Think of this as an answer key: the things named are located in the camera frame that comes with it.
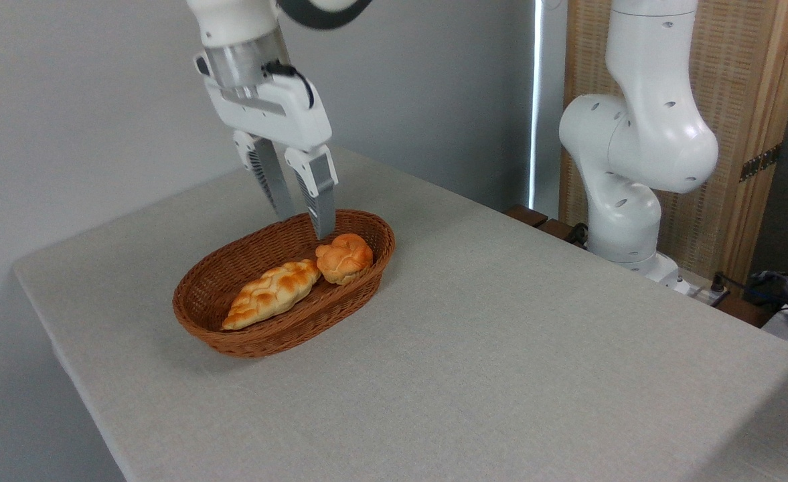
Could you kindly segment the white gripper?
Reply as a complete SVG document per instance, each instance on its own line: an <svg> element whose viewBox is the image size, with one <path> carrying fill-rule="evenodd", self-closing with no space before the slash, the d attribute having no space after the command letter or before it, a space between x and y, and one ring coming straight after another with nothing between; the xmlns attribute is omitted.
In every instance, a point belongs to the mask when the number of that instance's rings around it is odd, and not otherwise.
<svg viewBox="0 0 788 482"><path fill-rule="evenodd" d="M280 220L296 214L272 141L289 148L287 165L295 171L318 239L335 229L333 189L338 177L325 145L332 130L317 89L293 65L274 59L260 68L262 82L223 90L213 79L204 53L195 59L214 110L228 127L244 168L256 178Z"/></svg>

